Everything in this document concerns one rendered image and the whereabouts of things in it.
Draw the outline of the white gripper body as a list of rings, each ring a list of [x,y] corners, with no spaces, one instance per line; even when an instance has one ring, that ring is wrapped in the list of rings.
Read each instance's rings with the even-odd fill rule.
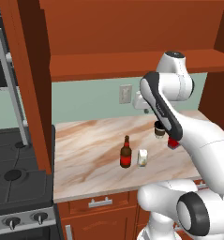
[[[132,105],[136,110],[143,110],[145,113],[149,113],[150,106],[144,100],[140,91],[136,92]]]

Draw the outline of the dark orange open cabinet door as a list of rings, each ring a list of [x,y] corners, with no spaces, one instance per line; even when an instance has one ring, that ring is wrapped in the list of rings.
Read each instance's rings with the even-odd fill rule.
[[[215,49],[224,53],[224,11],[217,33]],[[224,130],[224,70],[207,74],[199,111]]]

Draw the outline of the orange base cabinet door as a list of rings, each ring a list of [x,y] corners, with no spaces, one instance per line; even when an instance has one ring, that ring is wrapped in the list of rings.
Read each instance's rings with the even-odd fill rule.
[[[62,221],[65,240],[66,225],[71,226],[73,240],[132,240],[135,218],[116,214],[67,218]]]

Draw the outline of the dark brown cup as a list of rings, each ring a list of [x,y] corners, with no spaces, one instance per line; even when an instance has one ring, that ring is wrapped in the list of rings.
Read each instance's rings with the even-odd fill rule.
[[[156,121],[154,123],[154,128],[155,128],[155,136],[158,138],[158,139],[161,139],[164,137],[165,135],[165,129],[164,127],[162,126],[162,124],[159,122],[159,121]]]

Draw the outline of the red can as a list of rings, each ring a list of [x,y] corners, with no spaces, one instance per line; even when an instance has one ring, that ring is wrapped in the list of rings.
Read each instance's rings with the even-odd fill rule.
[[[171,149],[175,149],[179,146],[179,142],[176,141],[175,139],[169,137],[168,138],[168,146],[171,148]]]

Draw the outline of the brown bottle with red label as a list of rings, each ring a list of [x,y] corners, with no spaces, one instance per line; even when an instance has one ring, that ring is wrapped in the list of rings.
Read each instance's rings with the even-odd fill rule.
[[[121,148],[121,151],[120,151],[120,166],[122,168],[128,168],[130,166],[131,155],[132,155],[132,150],[129,146],[129,137],[126,135],[124,146]]]

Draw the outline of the small white carton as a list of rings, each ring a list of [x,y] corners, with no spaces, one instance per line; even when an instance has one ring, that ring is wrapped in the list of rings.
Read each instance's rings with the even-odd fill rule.
[[[147,164],[148,152],[146,149],[140,149],[138,152],[138,165],[144,167]]]

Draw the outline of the orange drawer front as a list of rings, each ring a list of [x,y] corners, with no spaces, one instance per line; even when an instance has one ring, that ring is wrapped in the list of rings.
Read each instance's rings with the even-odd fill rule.
[[[202,179],[197,179],[194,181],[198,190],[207,189],[206,183]]]
[[[119,206],[130,206],[128,192],[91,197],[82,200],[70,201],[68,203],[71,215],[88,213],[100,209],[113,209]]]

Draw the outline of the black stove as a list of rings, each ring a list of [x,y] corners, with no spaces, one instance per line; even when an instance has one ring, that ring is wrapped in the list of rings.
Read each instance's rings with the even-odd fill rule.
[[[41,225],[36,213],[48,218]],[[7,218],[21,222],[12,231]],[[23,145],[20,131],[0,129],[0,240],[64,240],[57,206],[53,203],[53,175],[37,165],[32,144]]]

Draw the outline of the black stove knob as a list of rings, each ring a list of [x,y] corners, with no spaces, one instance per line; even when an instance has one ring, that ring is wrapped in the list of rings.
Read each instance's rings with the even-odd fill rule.
[[[21,222],[19,217],[8,217],[5,220],[5,224],[13,231],[15,227]]]
[[[48,218],[48,214],[44,212],[36,213],[33,216],[34,221],[37,221],[39,225],[41,225],[43,221],[47,218]]]

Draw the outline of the grey wall outlet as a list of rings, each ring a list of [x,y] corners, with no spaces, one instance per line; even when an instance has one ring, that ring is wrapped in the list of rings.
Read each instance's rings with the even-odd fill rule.
[[[125,84],[119,86],[119,103],[127,104],[131,102],[132,85]]]

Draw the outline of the orange wall cabinet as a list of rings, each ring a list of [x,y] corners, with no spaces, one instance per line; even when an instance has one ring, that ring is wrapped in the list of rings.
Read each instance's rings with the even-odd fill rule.
[[[161,55],[224,71],[224,0],[39,0],[54,82],[141,76]]]

